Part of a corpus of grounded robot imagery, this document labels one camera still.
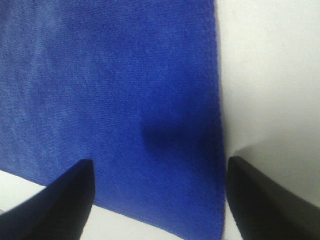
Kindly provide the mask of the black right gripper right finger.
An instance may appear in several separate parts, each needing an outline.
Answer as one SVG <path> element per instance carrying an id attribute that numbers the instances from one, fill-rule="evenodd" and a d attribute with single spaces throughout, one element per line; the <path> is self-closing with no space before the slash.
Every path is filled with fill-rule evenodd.
<path id="1" fill-rule="evenodd" d="M 244 240 L 318 240 L 320 209 L 239 156 L 230 157 L 226 198 Z"/>

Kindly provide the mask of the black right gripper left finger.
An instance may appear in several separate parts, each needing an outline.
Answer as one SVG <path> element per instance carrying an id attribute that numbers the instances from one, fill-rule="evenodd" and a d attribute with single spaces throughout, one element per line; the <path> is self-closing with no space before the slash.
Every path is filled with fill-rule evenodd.
<path id="1" fill-rule="evenodd" d="M 2 240 L 78 240 L 96 194 L 94 163 L 82 159 L 42 191 L 0 216 Z"/>

